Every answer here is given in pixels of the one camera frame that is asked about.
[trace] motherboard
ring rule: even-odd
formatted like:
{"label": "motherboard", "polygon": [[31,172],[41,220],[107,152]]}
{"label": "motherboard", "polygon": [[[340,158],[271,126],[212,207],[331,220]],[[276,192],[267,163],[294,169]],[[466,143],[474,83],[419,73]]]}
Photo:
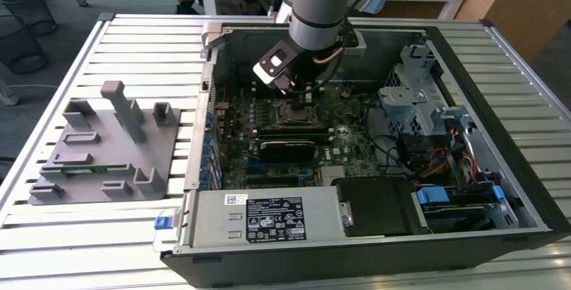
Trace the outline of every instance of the motherboard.
{"label": "motherboard", "polygon": [[251,88],[223,92],[218,124],[223,189],[331,185],[379,175],[363,126],[371,94],[351,84],[324,86],[304,103],[264,98]]}

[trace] barcode sticker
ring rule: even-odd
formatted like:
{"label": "barcode sticker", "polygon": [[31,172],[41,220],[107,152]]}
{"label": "barcode sticker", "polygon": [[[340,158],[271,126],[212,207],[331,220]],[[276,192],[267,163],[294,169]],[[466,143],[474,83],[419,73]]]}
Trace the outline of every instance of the barcode sticker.
{"label": "barcode sticker", "polygon": [[224,205],[244,205],[248,200],[248,194],[224,195]]}

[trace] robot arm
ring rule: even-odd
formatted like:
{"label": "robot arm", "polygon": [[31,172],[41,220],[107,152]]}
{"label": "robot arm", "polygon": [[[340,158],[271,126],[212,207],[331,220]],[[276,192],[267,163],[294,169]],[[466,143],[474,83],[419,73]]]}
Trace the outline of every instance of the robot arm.
{"label": "robot arm", "polygon": [[[360,1],[355,0],[347,9],[339,4],[347,4],[348,0],[284,0],[286,5],[292,6],[290,37],[274,46],[254,67],[267,86],[286,95],[312,92],[324,85],[306,89],[338,57],[331,77],[336,72],[350,30],[346,14]],[[384,0],[367,0],[366,5],[371,2],[380,4],[379,9],[384,4]]]}

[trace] black plastic cover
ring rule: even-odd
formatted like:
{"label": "black plastic cover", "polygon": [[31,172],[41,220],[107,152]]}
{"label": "black plastic cover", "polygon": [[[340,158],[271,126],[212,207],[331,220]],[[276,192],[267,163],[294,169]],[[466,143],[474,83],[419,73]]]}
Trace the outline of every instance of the black plastic cover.
{"label": "black plastic cover", "polygon": [[424,233],[412,201],[412,186],[404,178],[338,178],[339,201],[347,202],[354,225],[348,237],[418,235]]}

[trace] metal case frame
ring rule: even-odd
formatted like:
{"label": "metal case frame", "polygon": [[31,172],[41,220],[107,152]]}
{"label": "metal case frame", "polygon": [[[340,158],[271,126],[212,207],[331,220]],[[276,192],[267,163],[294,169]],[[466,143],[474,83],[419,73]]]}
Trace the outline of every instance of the metal case frame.
{"label": "metal case frame", "polygon": [[[212,40],[232,28],[276,28],[271,24],[218,25],[208,37]],[[494,154],[510,168],[516,182],[538,211],[546,227],[514,229],[510,233],[471,235],[451,233],[444,237],[427,238],[412,236],[407,239],[375,239],[352,244],[326,243],[323,245],[295,248],[286,246],[259,246],[256,249],[194,249],[188,246],[192,237],[192,221],[200,192],[187,191],[182,216],[179,245],[172,251],[162,252],[160,259],[195,287],[231,287],[243,284],[288,283],[315,279],[334,279],[366,275],[386,275],[427,270],[455,270],[475,267],[500,255],[535,249],[571,234],[571,225],[551,198],[530,163],[514,143],[494,110],[480,93],[467,70],[456,57],[443,34],[432,26],[371,26],[356,25],[356,29],[407,29],[423,31],[438,52],[438,59],[446,62],[446,71],[460,89],[471,115],[476,116],[478,127],[484,129]],[[216,45],[208,46],[208,57],[215,60]],[[444,93],[451,106],[455,105],[450,93]],[[200,131],[195,123],[195,133]],[[187,183],[195,182],[198,172],[187,171]]]}

